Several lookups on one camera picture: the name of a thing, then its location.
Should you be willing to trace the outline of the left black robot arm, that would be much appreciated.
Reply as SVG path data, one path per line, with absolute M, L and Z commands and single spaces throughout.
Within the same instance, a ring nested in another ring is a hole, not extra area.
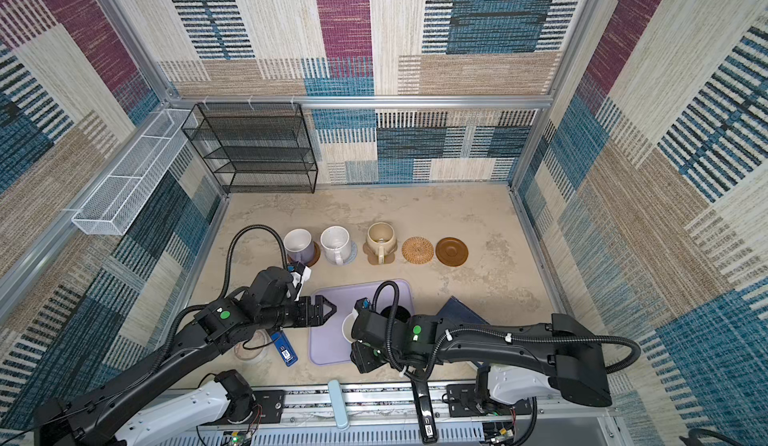
M 301 296 L 294 276 L 271 266 L 253 283 L 182 310 L 165 342 L 104 385 L 70 400 L 52 398 L 35 412 L 36 445 L 107 445 L 136 413 L 184 376 L 253 337 L 261 329 L 324 325 L 336 306 Z

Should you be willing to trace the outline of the small brown wooden coaster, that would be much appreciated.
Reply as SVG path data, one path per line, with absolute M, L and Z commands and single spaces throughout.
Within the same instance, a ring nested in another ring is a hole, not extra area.
M 457 267 L 467 261 L 469 248 L 459 238 L 444 237 L 436 243 L 435 254 L 442 264 Z

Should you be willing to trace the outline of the black mug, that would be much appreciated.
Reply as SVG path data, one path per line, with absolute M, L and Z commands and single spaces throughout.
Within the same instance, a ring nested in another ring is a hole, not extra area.
M 396 321 L 406 323 L 411 317 L 410 311 L 401 305 L 398 305 L 396 308 L 394 308 L 392 305 L 386 306 L 381 310 L 380 314 L 385 318 L 389 318 L 392 311 L 395 311 L 394 317 Z

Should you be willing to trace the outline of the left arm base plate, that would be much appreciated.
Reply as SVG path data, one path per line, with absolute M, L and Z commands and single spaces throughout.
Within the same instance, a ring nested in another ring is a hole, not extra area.
M 246 424 L 279 424 L 284 410 L 286 391 L 280 389 L 254 390 L 252 392 L 252 414 Z

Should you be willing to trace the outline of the brown round saucer coaster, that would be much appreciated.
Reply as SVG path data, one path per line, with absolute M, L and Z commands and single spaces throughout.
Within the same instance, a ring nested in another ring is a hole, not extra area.
M 321 249 L 317 242 L 310 241 L 301 249 L 287 248 L 287 254 L 292 262 L 301 263 L 311 267 L 319 260 Z

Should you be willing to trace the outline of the brown flower cork coaster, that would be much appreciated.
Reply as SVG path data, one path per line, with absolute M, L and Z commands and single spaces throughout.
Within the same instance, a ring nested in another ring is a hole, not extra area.
M 378 265 L 384 265 L 384 264 L 392 264 L 395 261 L 396 258 L 396 252 L 397 250 L 394 249 L 389 254 L 386 254 L 383 256 L 383 261 L 379 262 L 379 256 L 376 251 L 374 251 L 367 242 L 363 244 L 363 251 L 366 254 L 367 261 L 369 264 L 378 266 Z

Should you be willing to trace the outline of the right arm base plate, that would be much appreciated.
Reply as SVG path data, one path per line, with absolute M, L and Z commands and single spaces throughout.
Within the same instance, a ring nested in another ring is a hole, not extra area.
M 504 404 L 492 399 L 487 387 L 475 384 L 448 384 L 441 400 L 448 406 L 451 417 L 529 415 L 533 410 L 529 399 Z

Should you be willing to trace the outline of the blue grey knitted coaster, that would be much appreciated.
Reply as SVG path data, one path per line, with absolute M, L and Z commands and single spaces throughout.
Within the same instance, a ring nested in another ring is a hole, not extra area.
M 334 266 L 345 266 L 353 262 L 358 254 L 358 247 L 354 241 L 348 241 L 338 248 L 323 248 L 323 256 Z

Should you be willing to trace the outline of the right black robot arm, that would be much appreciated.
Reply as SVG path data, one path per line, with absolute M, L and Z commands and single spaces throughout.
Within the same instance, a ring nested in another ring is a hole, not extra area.
M 405 321 L 378 307 L 381 293 L 399 286 L 381 283 L 354 310 L 351 360 L 362 374 L 388 365 L 416 384 L 426 383 L 438 365 L 480 362 L 509 366 L 543 377 L 547 388 L 567 401 L 589 407 L 612 403 L 609 375 L 633 365 L 640 345 L 628 338 L 597 335 L 567 314 L 547 323 L 494 326 L 413 315 Z

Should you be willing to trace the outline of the white speckled mug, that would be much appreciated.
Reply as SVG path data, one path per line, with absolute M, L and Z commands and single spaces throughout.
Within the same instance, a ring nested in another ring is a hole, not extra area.
M 343 226 L 326 228 L 320 236 L 320 243 L 325 257 L 335 265 L 344 265 L 352 255 L 350 233 Z

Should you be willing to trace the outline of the woven rattan round coaster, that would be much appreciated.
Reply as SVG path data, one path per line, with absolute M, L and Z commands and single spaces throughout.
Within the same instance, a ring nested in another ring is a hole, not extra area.
M 422 265 L 434 257 L 434 246 L 424 237 L 412 236 L 403 242 L 401 252 L 407 262 Z

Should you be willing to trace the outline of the beige ceramic mug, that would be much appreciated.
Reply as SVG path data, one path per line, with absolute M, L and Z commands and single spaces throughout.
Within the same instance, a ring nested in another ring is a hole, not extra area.
M 394 249 L 397 250 L 397 237 L 394 227 L 387 222 L 376 222 L 370 225 L 366 233 L 365 242 L 378 253 L 379 262 L 383 261 L 384 255 L 389 254 Z

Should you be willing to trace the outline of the white mug blue handle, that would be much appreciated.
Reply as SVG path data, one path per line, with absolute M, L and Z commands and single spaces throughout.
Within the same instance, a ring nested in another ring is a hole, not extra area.
M 350 344 L 355 342 L 355 339 L 352 336 L 352 330 L 357 318 L 358 318 L 358 313 L 353 311 L 349 313 L 342 322 L 342 327 L 341 327 L 342 336 Z

